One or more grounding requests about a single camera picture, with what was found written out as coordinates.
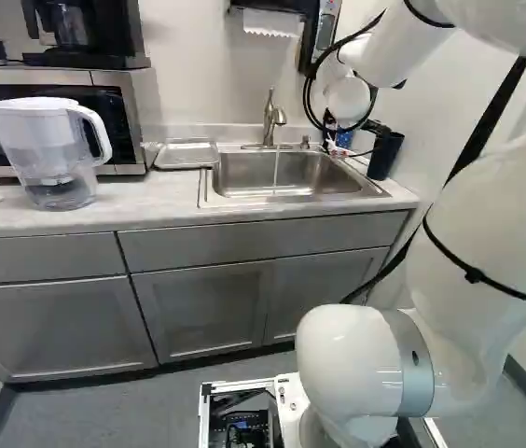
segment microwave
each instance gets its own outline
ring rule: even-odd
[[[42,67],[0,67],[0,100],[29,96],[55,96],[77,100],[104,121],[112,144],[112,159],[96,167],[97,175],[144,175],[156,154],[142,147],[138,98],[153,97],[157,79],[154,69],[129,71],[77,70]],[[148,90],[140,93],[137,88]],[[84,123],[90,152],[99,148],[91,126]],[[16,177],[0,147],[0,178]]]

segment kitchen sink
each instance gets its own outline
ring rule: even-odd
[[[389,197],[344,161],[317,150],[234,149],[201,172],[201,207]]]

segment coffee maker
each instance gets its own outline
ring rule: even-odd
[[[23,53],[28,65],[104,70],[151,65],[145,56],[138,0],[21,0],[21,4],[29,36],[44,44],[50,34],[55,39],[42,53]]]

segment paper towel dispenser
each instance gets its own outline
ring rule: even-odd
[[[298,71],[307,73],[317,57],[333,43],[341,0],[230,0],[231,7],[298,14],[304,21]]]

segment floor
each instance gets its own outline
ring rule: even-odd
[[[202,382],[296,369],[294,352],[287,352],[124,384],[21,394],[0,448],[196,448]],[[526,398],[505,377],[488,406],[437,423],[450,448],[526,448]]]

